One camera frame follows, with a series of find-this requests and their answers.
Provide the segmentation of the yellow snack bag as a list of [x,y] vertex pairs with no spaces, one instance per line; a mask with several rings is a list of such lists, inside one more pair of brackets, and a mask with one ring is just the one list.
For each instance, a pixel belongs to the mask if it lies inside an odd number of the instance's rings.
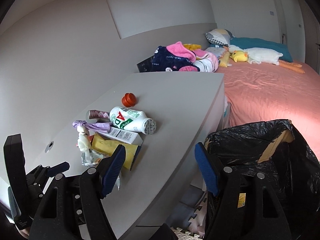
[[136,156],[140,152],[141,148],[138,145],[131,145],[116,140],[105,139],[98,133],[95,133],[95,135],[92,136],[91,145],[93,150],[107,156],[111,156],[119,145],[124,146],[126,157],[123,166],[127,170],[132,169],[133,163],[135,162]]

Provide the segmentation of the white tissue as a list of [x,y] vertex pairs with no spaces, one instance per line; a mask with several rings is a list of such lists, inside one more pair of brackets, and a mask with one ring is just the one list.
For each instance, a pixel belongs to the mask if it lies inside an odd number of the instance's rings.
[[81,152],[87,152],[91,149],[91,142],[89,140],[89,131],[85,126],[78,126],[77,146]]

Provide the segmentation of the white barcode carton box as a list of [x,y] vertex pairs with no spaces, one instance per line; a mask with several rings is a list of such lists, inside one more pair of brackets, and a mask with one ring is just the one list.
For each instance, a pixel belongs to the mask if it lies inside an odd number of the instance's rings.
[[138,133],[118,129],[116,127],[111,127],[108,133],[102,131],[99,131],[98,133],[109,139],[117,140],[126,144],[138,146],[141,146],[143,144],[143,139]]

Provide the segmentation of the purple wrapper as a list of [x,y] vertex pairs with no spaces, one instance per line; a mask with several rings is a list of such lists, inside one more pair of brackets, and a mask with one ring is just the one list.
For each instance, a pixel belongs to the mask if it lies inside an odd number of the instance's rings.
[[77,128],[78,126],[84,126],[85,128],[93,130],[95,132],[109,133],[111,130],[110,122],[98,122],[90,124],[84,120],[75,120],[72,125],[74,128]]

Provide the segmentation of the white AD drink bottle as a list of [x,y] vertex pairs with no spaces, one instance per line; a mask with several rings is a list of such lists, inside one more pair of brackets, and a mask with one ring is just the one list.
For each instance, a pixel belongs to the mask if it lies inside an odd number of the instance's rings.
[[157,128],[155,120],[148,118],[143,111],[114,107],[109,116],[113,126],[125,131],[151,135],[155,133]]

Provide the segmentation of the orange round plastic cap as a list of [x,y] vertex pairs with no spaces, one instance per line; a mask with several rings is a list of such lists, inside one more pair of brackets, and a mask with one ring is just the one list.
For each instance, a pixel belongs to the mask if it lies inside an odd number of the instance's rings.
[[137,98],[133,93],[125,93],[121,99],[121,103],[125,107],[133,107],[137,104]]

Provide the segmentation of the black trash bag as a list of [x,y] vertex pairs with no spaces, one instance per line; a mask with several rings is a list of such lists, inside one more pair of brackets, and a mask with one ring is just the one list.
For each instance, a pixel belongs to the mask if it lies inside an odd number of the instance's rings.
[[[294,141],[258,163],[285,130]],[[290,120],[226,128],[203,145],[218,187],[208,192],[205,239],[319,239],[319,161]]]

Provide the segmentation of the cardboard trash box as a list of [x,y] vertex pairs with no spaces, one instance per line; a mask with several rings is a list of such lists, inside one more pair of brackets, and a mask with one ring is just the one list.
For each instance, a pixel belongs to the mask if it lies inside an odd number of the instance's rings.
[[264,150],[262,153],[261,157],[258,160],[258,163],[262,163],[265,161],[268,161],[272,155],[275,153],[277,147],[282,143],[282,142],[288,142],[291,143],[294,141],[294,137],[292,133],[289,130],[283,131],[276,139],[274,139],[267,148]]

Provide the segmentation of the silver foil wrapper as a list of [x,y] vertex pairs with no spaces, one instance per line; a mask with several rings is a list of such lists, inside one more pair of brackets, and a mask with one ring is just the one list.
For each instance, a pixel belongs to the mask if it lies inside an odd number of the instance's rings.
[[81,163],[86,167],[94,167],[97,166],[103,158],[103,154],[94,150],[87,150],[86,152],[82,152]]

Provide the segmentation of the grey bedside cabinet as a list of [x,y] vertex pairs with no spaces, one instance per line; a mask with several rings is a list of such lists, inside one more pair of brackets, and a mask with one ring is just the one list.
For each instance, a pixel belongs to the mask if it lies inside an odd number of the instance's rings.
[[138,98],[137,110],[156,121],[153,135],[143,137],[131,171],[121,173],[121,186],[103,200],[117,238],[126,239],[144,215],[172,187],[163,207],[169,212],[180,189],[197,167],[194,146],[216,130],[223,114],[224,77],[221,73],[136,73],[102,86],[79,85],[75,94],[54,110],[72,109],[75,119],[90,109],[109,111],[125,93]]

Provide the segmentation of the pink bed sheet mattress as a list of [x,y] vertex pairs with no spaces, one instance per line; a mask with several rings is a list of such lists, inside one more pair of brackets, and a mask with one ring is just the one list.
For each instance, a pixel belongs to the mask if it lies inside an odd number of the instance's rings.
[[307,64],[302,70],[266,63],[219,68],[231,104],[230,124],[290,119],[301,133],[319,132],[319,75]]

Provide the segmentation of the yellow corn plush toy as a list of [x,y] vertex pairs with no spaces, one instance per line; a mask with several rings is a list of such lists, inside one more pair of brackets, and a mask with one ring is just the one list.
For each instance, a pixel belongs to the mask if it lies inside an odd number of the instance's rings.
[[229,59],[230,59],[230,52],[229,51],[225,51],[224,54],[219,58],[219,67],[222,68],[227,68],[228,64],[229,64]]

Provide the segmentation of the yellow duck plush toy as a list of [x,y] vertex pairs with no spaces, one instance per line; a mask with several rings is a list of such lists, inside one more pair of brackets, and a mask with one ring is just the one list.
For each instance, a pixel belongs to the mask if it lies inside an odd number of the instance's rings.
[[244,51],[234,51],[231,55],[230,58],[235,62],[247,62],[248,61],[248,53]]

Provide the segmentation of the navy pink clothes pile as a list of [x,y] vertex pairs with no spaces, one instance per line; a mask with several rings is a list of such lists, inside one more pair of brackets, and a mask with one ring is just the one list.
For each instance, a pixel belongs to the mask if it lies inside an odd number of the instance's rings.
[[190,50],[192,46],[180,41],[165,47],[159,46],[151,62],[151,72],[216,72],[218,58],[200,47]]

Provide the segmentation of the teal pillow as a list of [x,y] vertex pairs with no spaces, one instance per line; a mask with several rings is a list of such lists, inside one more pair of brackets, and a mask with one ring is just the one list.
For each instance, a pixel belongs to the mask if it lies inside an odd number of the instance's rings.
[[279,53],[282,53],[281,60],[287,62],[293,62],[293,58],[285,44],[263,40],[260,38],[248,38],[248,37],[233,37],[230,39],[230,45],[235,45],[241,49],[249,48],[266,48],[273,49]]

